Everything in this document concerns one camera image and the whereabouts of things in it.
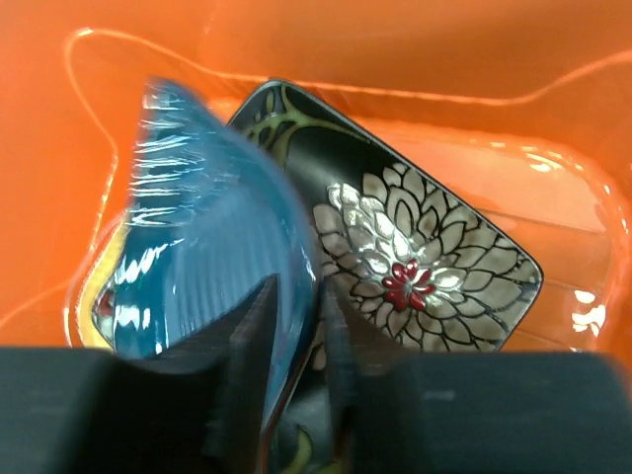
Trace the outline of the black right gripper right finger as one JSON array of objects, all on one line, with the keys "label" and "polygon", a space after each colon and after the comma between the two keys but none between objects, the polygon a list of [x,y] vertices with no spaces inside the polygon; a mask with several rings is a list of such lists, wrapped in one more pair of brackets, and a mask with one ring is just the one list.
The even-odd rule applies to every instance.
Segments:
[{"label": "black right gripper right finger", "polygon": [[627,473],[631,382],[595,353],[415,353],[323,289],[346,473]]}]

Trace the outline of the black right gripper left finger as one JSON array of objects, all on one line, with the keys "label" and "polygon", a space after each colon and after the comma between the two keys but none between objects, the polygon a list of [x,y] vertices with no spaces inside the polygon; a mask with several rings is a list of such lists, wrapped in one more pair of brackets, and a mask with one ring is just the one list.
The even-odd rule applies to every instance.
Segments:
[{"label": "black right gripper left finger", "polygon": [[277,324],[277,278],[160,355],[1,351],[5,473],[252,473]]}]

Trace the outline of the small yellow square dish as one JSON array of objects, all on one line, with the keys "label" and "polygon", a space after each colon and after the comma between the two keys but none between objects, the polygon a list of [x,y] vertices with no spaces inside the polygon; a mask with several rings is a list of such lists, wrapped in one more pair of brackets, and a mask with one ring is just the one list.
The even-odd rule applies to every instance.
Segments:
[{"label": "small yellow square dish", "polygon": [[96,252],[89,257],[86,271],[79,278],[80,285],[71,304],[73,346],[111,350],[93,322],[92,309],[115,270],[125,235],[124,219],[113,221],[100,235]]}]

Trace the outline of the black floral square plate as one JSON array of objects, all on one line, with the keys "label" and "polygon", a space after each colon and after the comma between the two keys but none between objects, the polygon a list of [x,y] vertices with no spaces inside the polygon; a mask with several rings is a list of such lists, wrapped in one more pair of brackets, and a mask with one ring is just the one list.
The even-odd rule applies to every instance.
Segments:
[{"label": "black floral square plate", "polygon": [[297,185],[325,274],[390,341],[494,352],[532,306],[542,272],[515,241],[305,90],[267,82],[230,122]]}]

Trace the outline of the blue leaf-shaped plate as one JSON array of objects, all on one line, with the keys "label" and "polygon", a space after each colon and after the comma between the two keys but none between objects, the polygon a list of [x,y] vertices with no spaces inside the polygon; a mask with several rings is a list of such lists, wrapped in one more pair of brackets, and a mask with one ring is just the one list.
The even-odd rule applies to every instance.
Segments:
[{"label": "blue leaf-shaped plate", "polygon": [[304,206],[268,154],[177,83],[145,84],[138,127],[122,251],[94,323],[119,356],[156,356],[276,277],[269,420],[313,318],[316,246]]}]

